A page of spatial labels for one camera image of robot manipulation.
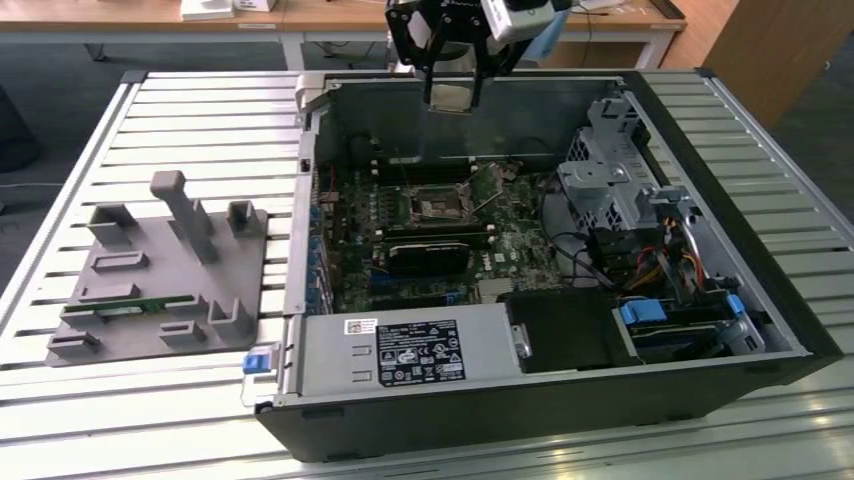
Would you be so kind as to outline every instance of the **wooden cabinet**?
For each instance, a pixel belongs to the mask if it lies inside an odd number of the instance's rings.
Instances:
[[[854,0],[672,0],[688,25],[664,68],[714,70],[774,125],[854,30]]]

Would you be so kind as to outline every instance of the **wooden desk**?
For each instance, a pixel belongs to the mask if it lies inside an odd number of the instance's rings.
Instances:
[[[648,0],[630,0],[628,8],[591,16],[592,42],[643,43],[638,68],[658,67],[672,35],[684,20],[668,20]],[[385,2],[381,0],[288,0],[283,18],[283,48],[288,68],[304,69],[305,42],[385,41]],[[587,16],[570,15],[562,42],[587,42]]]
[[[184,22],[180,0],[0,0],[0,43],[79,43],[93,59],[92,44],[279,43],[284,7]]]
[[[381,0],[279,0],[272,12],[183,22],[179,0],[0,0],[0,43],[279,42],[288,68],[304,70],[305,42],[384,42]],[[572,15],[563,42],[644,45],[639,68],[656,67],[684,21],[667,20],[648,0],[608,16]]]
[[[233,18],[184,22],[180,0],[2,0],[0,32],[180,33],[277,30],[285,3],[284,0],[277,2],[271,12],[235,11]]]

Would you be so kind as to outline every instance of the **barcode sticker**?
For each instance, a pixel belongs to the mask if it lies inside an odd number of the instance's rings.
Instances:
[[[351,318],[344,321],[344,335],[360,335],[376,332],[375,318]]]

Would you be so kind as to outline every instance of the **table leg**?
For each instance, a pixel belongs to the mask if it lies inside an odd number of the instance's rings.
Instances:
[[[305,70],[305,60],[303,59],[303,33],[283,33],[279,38],[288,70]]]
[[[646,43],[640,51],[635,68],[658,68],[664,58],[664,53],[667,53],[672,36],[674,32],[670,30],[662,30],[652,34],[651,40]]]
[[[84,43],[83,46],[85,47],[85,51],[89,52],[89,58],[93,62],[103,62],[107,60],[103,43]]]

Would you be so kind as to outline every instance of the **open computer tower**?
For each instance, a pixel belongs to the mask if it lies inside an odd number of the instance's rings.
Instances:
[[[256,418],[299,460],[698,418],[839,358],[639,73],[519,73],[470,116],[419,92],[383,74],[297,85]]]

